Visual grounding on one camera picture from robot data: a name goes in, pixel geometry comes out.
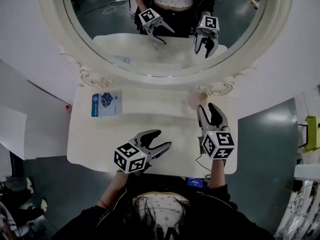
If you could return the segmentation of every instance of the white wall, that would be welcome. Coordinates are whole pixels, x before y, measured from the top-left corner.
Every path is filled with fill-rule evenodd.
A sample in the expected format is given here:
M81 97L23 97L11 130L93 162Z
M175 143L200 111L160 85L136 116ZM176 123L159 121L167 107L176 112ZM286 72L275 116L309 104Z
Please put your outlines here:
M72 102L76 64L68 64L42 19L37 0L0 0L0 59L53 95ZM320 84L320 0L293 0L284 30L236 88L239 118Z
M0 0L0 60L72 103L79 66L68 64L42 18L38 0Z
M26 115L25 159L67 155L70 113L66 104L27 82L2 61L0 107Z

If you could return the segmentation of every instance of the black and white marker cube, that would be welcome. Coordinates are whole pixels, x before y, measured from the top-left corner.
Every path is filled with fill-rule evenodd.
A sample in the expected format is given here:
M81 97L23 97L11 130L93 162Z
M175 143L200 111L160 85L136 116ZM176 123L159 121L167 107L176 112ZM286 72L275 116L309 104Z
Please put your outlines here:
M154 19L160 18L160 15L155 10L149 8L139 14L142 26L152 22Z
M231 132L207 131L202 147L210 159L227 159L235 149L235 143Z
M148 155L131 143L119 146L114 151L114 162L126 174L145 168Z
M198 24L198 27L203 29L217 30L219 31L219 22L217 17L212 16L203 16L201 21Z

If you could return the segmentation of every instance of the black pants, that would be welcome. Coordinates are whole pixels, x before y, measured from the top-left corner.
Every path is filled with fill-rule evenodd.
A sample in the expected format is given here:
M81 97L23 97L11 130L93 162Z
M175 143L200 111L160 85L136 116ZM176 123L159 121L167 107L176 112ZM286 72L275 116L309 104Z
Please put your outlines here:
M155 10L163 18L165 23L167 23L175 33L172 33L170 30L164 26L156 27L153 31L155 36L165 36L165 37L177 37L177 38L188 38L192 26L196 21L196 14L194 9L190 8L184 11L174 11L166 10L156 6L155 4L151 5L151 8ZM146 35L142 28L140 28L140 34Z
M44 211L40 208L34 209L19 209L25 202L31 198L31 193L29 189L24 189L22 191L13 192L5 195L0 201L5 205L5 207L11 213L15 225L17 227L23 226L28 221L35 220L44 214Z

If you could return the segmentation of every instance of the white cable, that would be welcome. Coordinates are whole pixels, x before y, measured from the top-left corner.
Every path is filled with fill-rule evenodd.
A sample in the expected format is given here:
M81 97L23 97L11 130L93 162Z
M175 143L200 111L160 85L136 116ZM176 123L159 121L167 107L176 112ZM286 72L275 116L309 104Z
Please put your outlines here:
M117 10L117 7L120 7L120 8L124 8L124 9L127 10L127 12L129 13L131 19L134 19L134 18L135 18L136 13L135 13L135 12L134 12L134 13L131 13L127 7L124 7L124 6L121 6L121 5L112 6L112 5L110 5L111 3L116 3L116 0L112 0L111 2L108 3L109 8L107 8L107 9L105 9L105 10L103 11L103 15L112 14L112 13L114 13L114 12Z

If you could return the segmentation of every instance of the blue and white package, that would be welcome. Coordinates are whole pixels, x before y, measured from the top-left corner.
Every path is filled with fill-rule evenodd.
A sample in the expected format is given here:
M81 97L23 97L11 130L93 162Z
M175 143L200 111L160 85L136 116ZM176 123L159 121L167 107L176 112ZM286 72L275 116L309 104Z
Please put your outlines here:
M91 116L93 118L116 115L122 115L122 93L120 90L92 95Z

